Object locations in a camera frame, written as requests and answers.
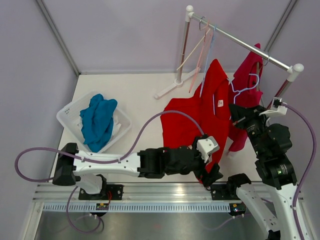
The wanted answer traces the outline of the red t shirt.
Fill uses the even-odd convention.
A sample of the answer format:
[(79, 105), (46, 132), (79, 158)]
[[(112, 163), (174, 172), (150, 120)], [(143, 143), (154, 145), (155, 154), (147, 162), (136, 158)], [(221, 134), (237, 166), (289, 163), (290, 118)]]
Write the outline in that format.
[(219, 150), (211, 160), (195, 173), (206, 185), (213, 182), (213, 168), (219, 163), (229, 134), (230, 110), (228, 107), (229, 81), (220, 62), (214, 59), (205, 76), (204, 84), (197, 87), (190, 98), (173, 98), (160, 117), (163, 145), (168, 148), (191, 145), (203, 134), (214, 137)]

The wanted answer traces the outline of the white t shirt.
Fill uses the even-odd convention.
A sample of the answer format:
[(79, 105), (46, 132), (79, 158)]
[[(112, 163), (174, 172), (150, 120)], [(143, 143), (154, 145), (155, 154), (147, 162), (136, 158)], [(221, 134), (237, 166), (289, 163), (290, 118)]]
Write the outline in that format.
[[(112, 128), (112, 133), (111, 133), (111, 137), (110, 137), (111, 139), (118, 134), (118, 132), (122, 126), (122, 124), (119, 122), (118, 116), (115, 113), (113, 114), (112, 118), (113, 118), (113, 128)], [(82, 118), (79, 116), (74, 121), (74, 123), (75, 123), (76, 127), (81, 131), (82, 127), (83, 127)]]

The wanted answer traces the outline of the blue t shirt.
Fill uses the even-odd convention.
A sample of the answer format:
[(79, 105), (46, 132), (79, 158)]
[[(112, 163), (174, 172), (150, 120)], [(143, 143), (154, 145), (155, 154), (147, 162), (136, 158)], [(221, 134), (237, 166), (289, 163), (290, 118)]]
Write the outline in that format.
[(97, 153), (109, 142), (114, 128), (114, 112), (118, 102), (104, 99), (102, 94), (94, 95), (86, 109), (80, 111), (81, 133), (84, 144)]

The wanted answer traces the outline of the pink wire hanger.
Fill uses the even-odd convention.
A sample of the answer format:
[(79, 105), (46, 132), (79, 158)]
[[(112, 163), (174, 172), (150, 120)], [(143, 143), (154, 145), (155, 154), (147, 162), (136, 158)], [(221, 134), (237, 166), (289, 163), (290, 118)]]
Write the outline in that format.
[(189, 92), (189, 93), (191, 93), (191, 91), (192, 91), (192, 89), (193, 89), (193, 86), (194, 86), (194, 84), (195, 84), (196, 78), (197, 78), (197, 76), (198, 76), (198, 73), (199, 73), (199, 71), (200, 71), (200, 69), (201, 69), (202, 60), (203, 60), (203, 54), (204, 54), (204, 52), (205, 52), (205, 48), (206, 48), (206, 46), (207, 46), (208, 39), (209, 39), (210, 36), (211, 36), (211, 33), (210, 33), (211, 28), (209, 27), (209, 23), (210, 23), (210, 21), (208, 20), (208, 21), (207, 21), (207, 24), (206, 24), (206, 26), (205, 26), (205, 28), (204, 28), (205, 34), (204, 34), (204, 36), (203, 36), (203, 44), (202, 44), (201, 51), (200, 51), (200, 54), (199, 54), (199, 58), (198, 58), (198, 61), (197, 61), (197, 64), (196, 64), (195, 73), (194, 73), (194, 75), (193, 75), (192, 81), (191, 81), (190, 86), (189, 86), (189, 89), (188, 89), (188, 92)]

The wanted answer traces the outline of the light blue wire hanger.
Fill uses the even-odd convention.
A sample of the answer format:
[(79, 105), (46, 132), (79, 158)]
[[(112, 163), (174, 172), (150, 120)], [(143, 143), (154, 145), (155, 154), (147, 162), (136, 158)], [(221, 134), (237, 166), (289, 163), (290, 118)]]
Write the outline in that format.
[(211, 52), (212, 52), (212, 49), (213, 49), (213, 45), (214, 45), (214, 41), (215, 41), (216, 29), (217, 29), (217, 25), (215, 25), (214, 28), (213, 28), (213, 32), (212, 32), (212, 37), (211, 37), (209, 49), (208, 49), (208, 51), (207, 51), (207, 55), (206, 55), (206, 59), (205, 59), (203, 79), (202, 79), (202, 81), (201, 81), (201, 88), (200, 88), (200, 93), (199, 93), (199, 96), (200, 96), (200, 97), (202, 96), (202, 93), (203, 93), (204, 84), (205, 84), (205, 79), (206, 79), (207, 71), (208, 71), (208, 69), (209, 69), (209, 57), (210, 57)]

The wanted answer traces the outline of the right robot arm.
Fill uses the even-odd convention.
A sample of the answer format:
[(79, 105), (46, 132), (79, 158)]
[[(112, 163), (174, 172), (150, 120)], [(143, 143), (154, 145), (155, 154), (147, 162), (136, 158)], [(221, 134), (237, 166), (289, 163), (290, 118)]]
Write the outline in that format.
[(267, 125), (268, 118), (284, 116), (288, 108), (281, 99), (276, 99), (270, 109), (230, 104), (229, 110), (232, 124), (247, 133), (257, 158), (256, 171), (269, 192), (275, 212), (265, 205), (244, 173), (228, 178), (227, 195), (245, 204), (266, 240), (312, 239), (298, 204), (300, 190), (295, 170), (286, 155), (292, 147), (289, 128), (279, 123)]

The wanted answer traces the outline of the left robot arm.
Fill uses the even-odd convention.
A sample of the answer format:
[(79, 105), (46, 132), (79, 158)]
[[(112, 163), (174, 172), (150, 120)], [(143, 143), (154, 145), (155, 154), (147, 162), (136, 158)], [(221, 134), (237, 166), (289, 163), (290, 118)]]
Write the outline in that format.
[(68, 143), (58, 154), (52, 183), (78, 187), (80, 200), (114, 197), (116, 188), (107, 184), (106, 174), (161, 179), (194, 173), (200, 183), (208, 187), (223, 177), (220, 166), (209, 160), (216, 149), (211, 139), (206, 138), (192, 147), (148, 148), (121, 156), (86, 152), (79, 150), (76, 143)]

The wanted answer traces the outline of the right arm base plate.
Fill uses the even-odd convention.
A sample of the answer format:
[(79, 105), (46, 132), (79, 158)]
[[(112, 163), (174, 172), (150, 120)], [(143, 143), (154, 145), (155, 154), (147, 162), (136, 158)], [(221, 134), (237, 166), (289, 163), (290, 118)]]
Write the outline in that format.
[(212, 200), (239, 200), (235, 190), (228, 187), (227, 184), (212, 184), (206, 187), (206, 190), (210, 192)]

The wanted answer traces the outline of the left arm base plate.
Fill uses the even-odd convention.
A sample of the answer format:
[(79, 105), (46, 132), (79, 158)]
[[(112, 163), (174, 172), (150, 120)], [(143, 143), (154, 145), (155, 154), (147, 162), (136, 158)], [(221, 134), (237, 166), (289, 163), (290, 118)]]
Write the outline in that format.
[(102, 193), (88, 194), (84, 189), (80, 189), (78, 199), (83, 201), (106, 201), (111, 200), (120, 201), (123, 199), (124, 185), (122, 184), (107, 184), (106, 190)]

